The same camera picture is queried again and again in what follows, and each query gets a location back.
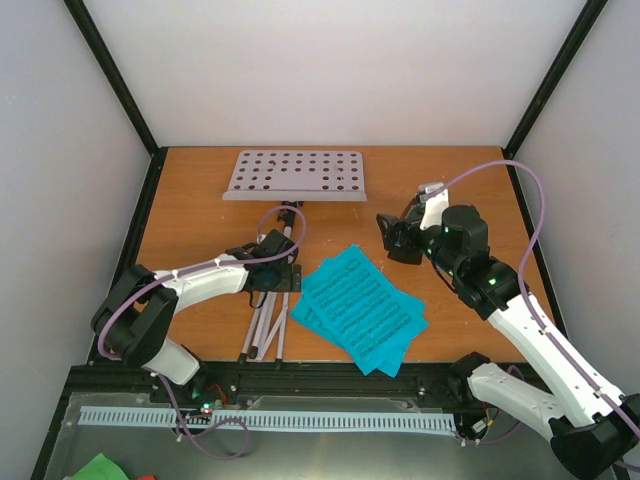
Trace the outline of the white tripod music stand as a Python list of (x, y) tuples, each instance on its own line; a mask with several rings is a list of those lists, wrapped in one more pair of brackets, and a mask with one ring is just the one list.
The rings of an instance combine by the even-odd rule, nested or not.
[[(355, 150), (245, 149), (238, 153), (222, 194), (230, 225), (224, 233), (242, 233), (257, 242), (254, 223), (274, 205), (301, 208), (313, 202), (364, 202), (363, 154)], [(288, 293), (259, 293), (241, 348), (240, 362), (262, 360), (272, 344), (282, 358)]]

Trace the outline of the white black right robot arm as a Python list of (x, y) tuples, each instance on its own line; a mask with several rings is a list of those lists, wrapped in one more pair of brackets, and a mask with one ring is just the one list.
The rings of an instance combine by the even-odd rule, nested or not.
[(492, 404), (547, 440), (578, 479), (595, 479), (639, 442), (639, 397), (606, 380), (561, 334), (517, 272), (493, 257), (488, 225), (468, 205), (376, 217), (390, 259), (427, 258), (449, 289), (499, 331), (545, 384), (539, 389), (473, 352), (459, 394)]

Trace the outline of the blue sheet music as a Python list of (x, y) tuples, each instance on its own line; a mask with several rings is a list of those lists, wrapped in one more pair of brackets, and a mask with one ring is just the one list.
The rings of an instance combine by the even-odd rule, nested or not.
[(352, 245), (302, 281), (291, 312), (301, 325), (342, 348), (365, 375), (395, 377), (411, 342), (428, 326), (425, 303), (397, 289)]
[(349, 354), (360, 371), (397, 375), (411, 342), (427, 327), (424, 305), (388, 293), (321, 307), (301, 299), (293, 317)]

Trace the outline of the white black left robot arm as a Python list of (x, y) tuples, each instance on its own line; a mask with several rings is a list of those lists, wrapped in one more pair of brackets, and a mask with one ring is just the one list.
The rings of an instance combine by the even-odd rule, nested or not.
[(218, 257), (177, 270), (129, 268), (112, 287), (91, 320), (107, 358), (140, 367), (172, 382), (186, 402), (201, 400), (208, 378), (201, 361), (168, 338), (174, 316), (223, 295), (240, 292), (298, 292), (298, 248), (291, 229), (276, 229), (259, 242), (228, 249)]

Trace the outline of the black metronome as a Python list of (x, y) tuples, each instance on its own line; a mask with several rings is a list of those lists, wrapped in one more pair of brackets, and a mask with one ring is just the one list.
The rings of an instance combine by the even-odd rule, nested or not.
[(417, 197), (396, 218), (390, 230), (391, 248), (388, 257), (406, 265), (420, 265), (423, 254), (419, 248), (420, 224), (424, 208)]

